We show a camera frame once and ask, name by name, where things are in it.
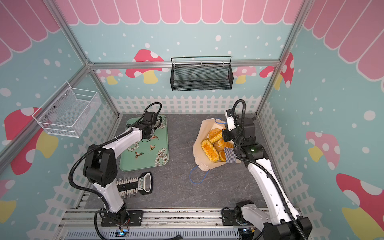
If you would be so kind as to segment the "checkered paper bag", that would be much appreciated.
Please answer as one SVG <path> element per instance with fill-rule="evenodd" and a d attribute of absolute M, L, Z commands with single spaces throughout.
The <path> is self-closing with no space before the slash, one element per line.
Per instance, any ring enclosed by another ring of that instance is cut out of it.
<path fill-rule="evenodd" d="M 225 164 L 239 164 L 234 153 L 234 142 L 224 141 L 223 131 L 227 122 L 212 118 L 202 121 L 196 141 L 193 145 L 193 155 L 197 168 L 208 173 L 210 170 Z"/>

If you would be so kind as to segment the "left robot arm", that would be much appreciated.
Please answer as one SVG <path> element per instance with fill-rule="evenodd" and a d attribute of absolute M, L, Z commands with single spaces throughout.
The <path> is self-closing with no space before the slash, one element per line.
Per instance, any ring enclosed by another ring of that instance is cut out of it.
<path fill-rule="evenodd" d="M 161 109 L 160 102 L 151 103 L 136 122 L 127 125 L 122 134 L 100 145 L 91 145 L 69 172 L 71 187 L 97 195 L 105 206 L 105 210 L 100 212 L 111 218 L 117 226 L 129 220 L 126 204 L 116 185 L 117 157 L 133 144 L 152 138 L 155 130 L 162 124 L 162 118 L 159 116 Z M 74 182 L 75 170 L 82 161 L 85 161 L 83 175 L 93 184 L 94 189 L 79 186 Z"/>

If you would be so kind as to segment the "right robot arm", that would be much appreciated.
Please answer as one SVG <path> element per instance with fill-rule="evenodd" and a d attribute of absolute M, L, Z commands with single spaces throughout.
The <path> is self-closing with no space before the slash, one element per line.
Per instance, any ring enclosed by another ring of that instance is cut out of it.
<path fill-rule="evenodd" d="M 267 204 L 268 212 L 260 210 L 253 202 L 237 203 L 237 221 L 251 224 L 265 240 L 306 240 L 313 229 L 307 217 L 302 217 L 288 200 L 264 147 L 257 143 L 254 119 L 246 114 L 246 102 L 237 100 L 226 110 L 225 142 L 234 143 L 234 159 L 245 164 L 254 177 Z"/>

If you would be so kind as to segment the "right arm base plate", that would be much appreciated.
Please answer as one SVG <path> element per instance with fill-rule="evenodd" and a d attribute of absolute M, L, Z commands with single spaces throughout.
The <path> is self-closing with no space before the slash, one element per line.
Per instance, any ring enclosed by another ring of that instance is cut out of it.
<path fill-rule="evenodd" d="M 221 210 L 221 218 L 223 226 L 262 226 L 264 216 L 256 209 L 241 208 Z"/>

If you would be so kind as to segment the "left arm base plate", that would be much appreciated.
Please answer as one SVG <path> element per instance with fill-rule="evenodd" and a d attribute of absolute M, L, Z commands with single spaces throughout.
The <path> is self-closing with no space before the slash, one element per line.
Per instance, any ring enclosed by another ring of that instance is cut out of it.
<path fill-rule="evenodd" d="M 102 217 L 102 227 L 140 227 L 143 220 L 144 211 L 123 210 L 120 213 L 107 212 Z"/>

